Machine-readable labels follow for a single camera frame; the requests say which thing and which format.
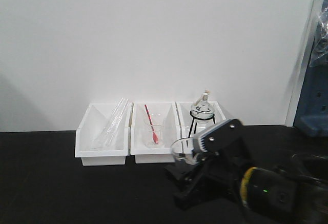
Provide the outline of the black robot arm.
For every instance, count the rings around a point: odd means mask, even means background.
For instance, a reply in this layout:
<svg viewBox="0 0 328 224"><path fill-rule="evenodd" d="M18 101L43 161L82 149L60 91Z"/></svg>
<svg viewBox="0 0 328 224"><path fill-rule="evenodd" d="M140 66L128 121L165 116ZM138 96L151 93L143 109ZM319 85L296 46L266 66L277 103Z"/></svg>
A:
<svg viewBox="0 0 328 224"><path fill-rule="evenodd" d="M327 156L296 153L294 172L261 168L252 159L238 119L213 124L172 143L174 165L166 172L181 209L226 198L246 223L255 212L280 223L327 223Z"/></svg>

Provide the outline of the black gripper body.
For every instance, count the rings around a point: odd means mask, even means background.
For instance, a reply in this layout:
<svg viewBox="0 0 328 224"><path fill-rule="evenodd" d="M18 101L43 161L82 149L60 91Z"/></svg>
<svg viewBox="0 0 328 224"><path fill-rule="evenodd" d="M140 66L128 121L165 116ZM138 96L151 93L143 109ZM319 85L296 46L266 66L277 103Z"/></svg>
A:
<svg viewBox="0 0 328 224"><path fill-rule="evenodd" d="M249 149L242 139L243 149L237 155L227 151L204 153L204 158L197 164L202 166L205 177L194 191L179 191L173 195L175 204L189 209L217 198L226 198L245 210L240 196L241 180L253 162Z"/></svg>

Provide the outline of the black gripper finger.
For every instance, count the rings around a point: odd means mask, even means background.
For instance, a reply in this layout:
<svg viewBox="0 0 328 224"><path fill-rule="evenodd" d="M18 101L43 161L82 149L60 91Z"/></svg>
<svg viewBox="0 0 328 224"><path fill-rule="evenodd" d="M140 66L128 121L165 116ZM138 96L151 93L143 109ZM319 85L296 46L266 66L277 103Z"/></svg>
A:
<svg viewBox="0 0 328 224"><path fill-rule="evenodd" d="M181 191L194 191L205 177L202 166L177 164L164 167L166 176Z"/></svg>
<svg viewBox="0 0 328 224"><path fill-rule="evenodd" d="M243 149L243 124L238 119L226 119L198 132L192 138L192 154L227 151L237 155Z"/></svg>

